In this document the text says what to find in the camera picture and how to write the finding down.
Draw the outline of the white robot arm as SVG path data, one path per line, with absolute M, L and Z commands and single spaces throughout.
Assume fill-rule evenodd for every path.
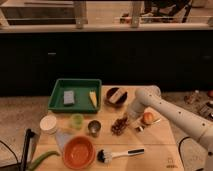
M 134 99 L 128 104 L 125 113 L 138 118 L 147 107 L 151 107 L 187 133 L 213 157 L 213 122 L 198 116 L 161 97 L 158 86 L 141 86 L 135 90 Z

